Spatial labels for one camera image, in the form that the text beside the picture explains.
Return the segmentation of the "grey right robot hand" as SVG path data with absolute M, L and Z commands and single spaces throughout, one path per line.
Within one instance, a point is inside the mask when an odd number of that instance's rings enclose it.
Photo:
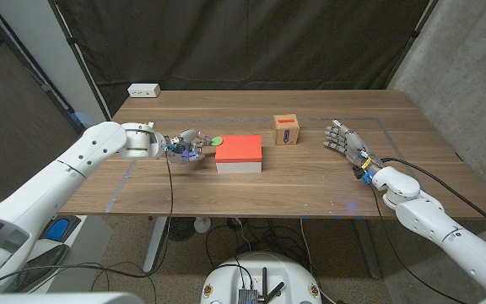
M 384 164 L 375 157 L 368 144 L 338 120 L 332 121 L 332 126 L 327 127 L 325 135 L 327 140 L 323 144 L 344 154 L 354 165 L 356 178 L 371 184 L 374 175 L 383 168 Z

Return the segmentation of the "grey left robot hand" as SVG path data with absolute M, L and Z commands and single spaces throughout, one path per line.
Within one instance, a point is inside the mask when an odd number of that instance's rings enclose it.
M 204 146 L 210 146 L 212 139 L 196 129 L 186 129 L 177 137 L 168 138 L 165 148 L 166 159 L 173 164 L 202 160 Z

